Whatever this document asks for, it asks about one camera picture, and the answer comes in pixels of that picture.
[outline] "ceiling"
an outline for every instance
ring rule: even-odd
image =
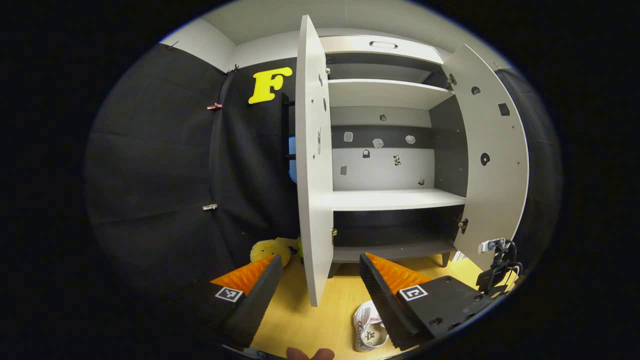
[[[299,30],[301,17],[307,14],[316,28],[383,31],[449,52],[462,44],[469,45],[481,56],[487,51],[493,52],[460,26],[405,0],[238,0],[202,18],[239,45]]]

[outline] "human hand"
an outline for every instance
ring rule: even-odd
[[[332,360],[335,354],[327,348],[320,348],[316,354],[309,359],[302,350],[294,347],[287,348],[287,360]]]

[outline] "white sneaker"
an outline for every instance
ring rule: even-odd
[[[356,329],[357,351],[364,352],[379,348],[389,339],[380,314],[371,300],[360,305],[353,314],[353,326]]]

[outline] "wooden floor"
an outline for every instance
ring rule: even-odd
[[[441,266],[439,255],[398,263],[434,279],[451,275],[474,289],[481,272],[468,258],[450,261],[446,268]],[[358,264],[344,264],[335,277],[327,280],[320,306],[311,307],[304,265],[294,255],[284,268],[251,347],[281,357],[286,357],[287,347],[299,348],[309,357],[319,348],[330,348],[336,359],[382,359],[400,353],[391,341],[370,352],[354,350],[351,317],[358,306],[370,299],[358,274]]]

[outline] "open cabinet door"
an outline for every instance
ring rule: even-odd
[[[326,58],[302,17],[296,74],[296,170],[300,233],[311,306],[318,306],[333,260],[333,173]]]
[[[493,252],[478,245],[512,239],[518,228],[529,185],[529,154],[518,110],[500,79],[476,52],[462,45],[442,65],[456,92],[467,132],[469,173],[467,201],[454,246],[482,270]]]

